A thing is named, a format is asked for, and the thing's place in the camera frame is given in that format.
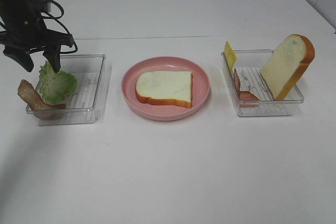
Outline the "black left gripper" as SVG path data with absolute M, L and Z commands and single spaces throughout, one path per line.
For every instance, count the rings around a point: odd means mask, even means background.
M 61 46 L 73 47 L 75 41 L 69 30 L 59 19 L 64 9 L 56 1 L 51 3 L 50 13 L 38 12 L 30 0 L 1 0 L 1 44 L 5 47 L 3 54 L 27 72 L 31 72 L 34 63 L 30 55 L 43 51 L 53 71 L 60 71 Z

